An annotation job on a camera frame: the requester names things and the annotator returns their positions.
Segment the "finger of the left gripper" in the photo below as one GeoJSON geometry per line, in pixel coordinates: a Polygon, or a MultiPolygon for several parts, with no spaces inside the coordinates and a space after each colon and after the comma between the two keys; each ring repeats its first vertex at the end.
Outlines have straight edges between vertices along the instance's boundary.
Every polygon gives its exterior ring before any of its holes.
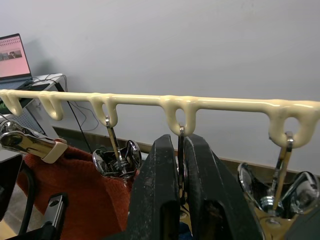
{"type": "Polygon", "coordinates": [[[52,195],[44,213],[41,240],[59,240],[64,227],[69,198],[66,192],[52,195]]]}

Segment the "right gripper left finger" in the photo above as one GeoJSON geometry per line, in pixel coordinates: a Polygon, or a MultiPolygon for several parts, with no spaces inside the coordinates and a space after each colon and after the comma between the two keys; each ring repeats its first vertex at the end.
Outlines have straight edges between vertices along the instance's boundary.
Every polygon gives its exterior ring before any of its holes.
{"type": "Polygon", "coordinates": [[[177,164],[171,137],[153,142],[131,191],[125,238],[176,240],[179,237],[180,197],[177,164]]]}

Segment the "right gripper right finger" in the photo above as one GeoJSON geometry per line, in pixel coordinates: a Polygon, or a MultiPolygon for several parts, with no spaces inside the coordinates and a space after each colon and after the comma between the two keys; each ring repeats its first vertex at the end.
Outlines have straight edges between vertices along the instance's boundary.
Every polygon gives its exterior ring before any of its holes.
{"type": "Polygon", "coordinates": [[[186,137],[184,156],[193,239],[265,239],[239,183],[207,141],[196,134],[186,137]]]}

